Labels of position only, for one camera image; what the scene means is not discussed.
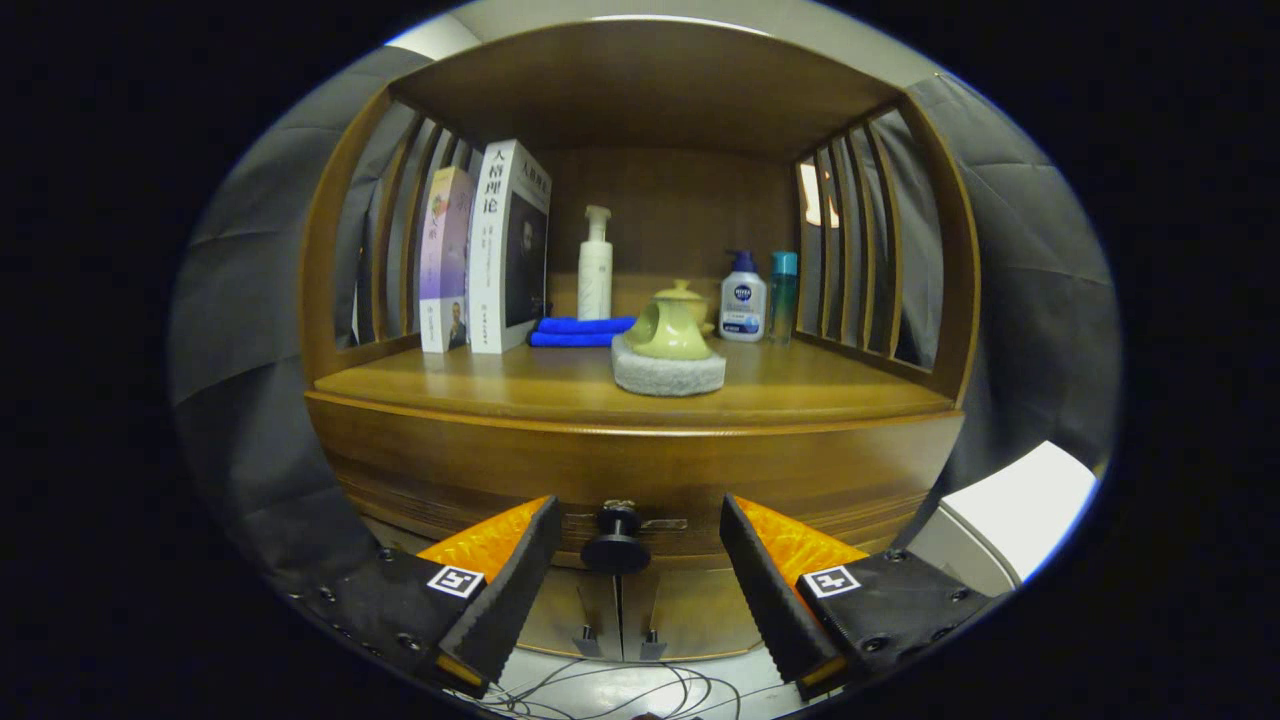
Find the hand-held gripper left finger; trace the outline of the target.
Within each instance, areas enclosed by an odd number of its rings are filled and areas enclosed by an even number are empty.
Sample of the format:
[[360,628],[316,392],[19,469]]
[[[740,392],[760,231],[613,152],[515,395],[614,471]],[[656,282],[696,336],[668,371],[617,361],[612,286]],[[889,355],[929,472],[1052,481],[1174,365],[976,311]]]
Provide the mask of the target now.
[[421,551],[376,546],[306,580],[300,606],[398,674],[480,700],[500,679],[561,542],[554,495]]

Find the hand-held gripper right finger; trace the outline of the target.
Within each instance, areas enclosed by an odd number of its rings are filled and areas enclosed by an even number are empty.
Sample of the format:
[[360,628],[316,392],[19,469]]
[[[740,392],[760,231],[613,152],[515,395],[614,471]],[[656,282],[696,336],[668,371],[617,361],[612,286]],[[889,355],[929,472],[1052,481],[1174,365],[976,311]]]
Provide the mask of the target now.
[[867,553],[731,493],[719,538],[781,679],[805,701],[887,676],[995,606],[908,550]]

